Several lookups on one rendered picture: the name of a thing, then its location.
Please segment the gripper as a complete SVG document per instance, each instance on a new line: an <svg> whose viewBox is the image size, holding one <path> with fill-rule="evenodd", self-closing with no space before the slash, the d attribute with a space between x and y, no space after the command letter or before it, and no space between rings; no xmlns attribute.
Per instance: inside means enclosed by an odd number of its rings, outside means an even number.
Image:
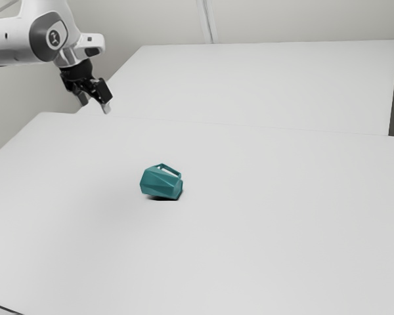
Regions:
<svg viewBox="0 0 394 315"><path fill-rule="evenodd" d="M82 60L75 66L60 68L60 77L68 92L73 93L81 106L89 103L89 93L102 108L104 114L111 112L110 101L113 95L103 78L95 79L92 74L93 64L90 59Z"/></svg>

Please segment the teal faceted mug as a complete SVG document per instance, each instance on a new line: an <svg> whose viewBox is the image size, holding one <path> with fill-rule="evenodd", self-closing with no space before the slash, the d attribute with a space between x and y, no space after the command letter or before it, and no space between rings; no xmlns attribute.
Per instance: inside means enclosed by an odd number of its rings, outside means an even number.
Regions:
<svg viewBox="0 0 394 315"><path fill-rule="evenodd" d="M183 192L181 173L164 163L145 169L139 186L143 194L170 200L177 200Z"/></svg>

